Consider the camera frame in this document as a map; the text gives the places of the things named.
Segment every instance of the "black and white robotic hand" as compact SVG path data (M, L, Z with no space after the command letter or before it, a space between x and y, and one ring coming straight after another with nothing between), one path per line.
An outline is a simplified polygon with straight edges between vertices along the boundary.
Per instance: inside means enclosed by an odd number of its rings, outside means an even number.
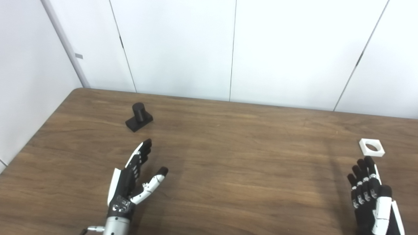
M107 197L106 225L90 226L82 235L88 231L103 232L103 235L128 234L135 206L150 196L168 173L166 167L161 167L148 182L137 185L141 166L148 160L151 146L151 139L145 140L133 151L123 170L114 170Z
M359 159L347 176L357 221L357 235L405 235L392 189L382 185L379 171L369 156Z

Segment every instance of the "white wall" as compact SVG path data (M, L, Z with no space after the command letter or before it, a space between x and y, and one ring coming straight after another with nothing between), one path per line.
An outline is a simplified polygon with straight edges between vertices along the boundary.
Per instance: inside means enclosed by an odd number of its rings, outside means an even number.
M90 88L135 92L109 0L42 1Z
M229 99L235 0L112 0L138 92Z
M336 111L418 118L417 12L389 2Z
M333 110L386 0L238 0L231 101Z
M0 32L0 159L9 164L81 84L40 1L0 1Z

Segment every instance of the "wood grain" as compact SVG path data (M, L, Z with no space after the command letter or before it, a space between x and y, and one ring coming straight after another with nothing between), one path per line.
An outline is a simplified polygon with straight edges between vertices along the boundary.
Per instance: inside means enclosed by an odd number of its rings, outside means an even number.
M154 121L132 133L135 102ZM0 175L1 234L103 225L113 168L147 138L142 179L170 172L131 234L352 235L346 175L360 138L381 140L382 180L418 233L418 120L77 89Z

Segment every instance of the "panel seam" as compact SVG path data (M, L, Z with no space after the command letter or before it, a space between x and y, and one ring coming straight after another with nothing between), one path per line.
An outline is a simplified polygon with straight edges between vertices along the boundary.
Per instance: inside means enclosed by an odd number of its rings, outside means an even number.
M234 43L235 43L235 22L237 21L237 0L235 0L235 12L234 12L234 34L232 36L232 57L231 57L231 77L229 79L229 101L231 101L231 89L232 89L232 68L234 66Z
M382 18L383 14L385 13L386 7L387 7L387 5L389 4L389 2L390 2L390 0L387 0L386 5L385 5L385 7L383 8L382 13L380 14L379 19L377 20L376 25L375 25L375 27L373 28L372 33L370 34L370 37L369 37L369 39L367 40L366 45L364 46L363 51L361 52L361 54L360 54L360 56L359 56L359 59L357 60L357 63L356 63L356 65L354 66L354 69L353 69L353 71L351 72L350 77L348 78L348 80L347 80L347 82L346 82L346 84L345 84L345 86L344 86L344 89L342 90L342 92L341 92L341 94L340 94L340 96L339 96L339 98L338 98L338 100L337 100L337 103L335 104L334 109L333 109L332 111L335 111L335 110L336 110L336 108L337 108L337 106L338 106L339 102L341 101L341 98L342 98L342 96L344 95L345 90L347 89L348 83L350 82L351 78L353 77L353 74L354 74L354 72L356 71L356 68L357 68L357 66L358 66L358 65L359 65L359 63L360 63L360 60L362 59L362 57L363 57L363 55L364 55L364 52L366 51L366 48L367 48L367 46L369 45L369 42L370 42L370 40L372 39L373 34L375 33L375 30L376 30L376 28L377 28L377 25L379 24L380 19Z
M118 33L118 35L119 35L120 44L122 45L122 50L123 50L123 53L125 54L126 64L128 64L129 74L131 75L131 79L132 79L133 87L135 88L135 92L136 92L136 93L138 93L138 91L137 91L137 89L136 89L136 86L135 86L135 80L133 79L133 76L132 76L132 71L131 71L131 69L130 69L130 65L129 65L128 57L126 56L125 47L123 46L122 37L121 37L121 35L120 35L120 31L119 31L119 26L117 26L117 21L116 21L116 17L115 17L115 12L113 11L112 2L111 2L110 0L109 0L109 4L110 4L110 9L112 10L113 20L115 21L115 25L116 25L117 33Z

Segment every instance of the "black plastic finger segment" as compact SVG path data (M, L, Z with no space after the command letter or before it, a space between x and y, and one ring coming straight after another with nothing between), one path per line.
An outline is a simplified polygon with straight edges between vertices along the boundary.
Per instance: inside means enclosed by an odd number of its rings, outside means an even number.
M358 202L360 205L363 205L363 204L365 203L365 200L364 200L364 196L363 196L362 188L361 188L361 187L357 187L357 188L356 188L356 190L355 190L355 192L356 192L356 199L357 199L357 202Z
M354 175L353 175L353 174L349 174L349 175L347 176L347 179L348 179L348 181L350 182L351 187L357 186L357 180L356 180L356 177L354 177Z
M357 181L362 181L362 179L366 176L364 172L361 171L358 165L353 166L352 168L354 175L356 176Z
M368 173L367 173L367 165L366 165L366 162L365 162L363 159L359 159L359 160L357 161L357 165L359 165L360 170L361 170L362 172L364 172L365 174L368 174Z
M366 163L366 166L369 169L369 175L376 174L375 161L373 161L372 157L366 156L364 158L364 162Z

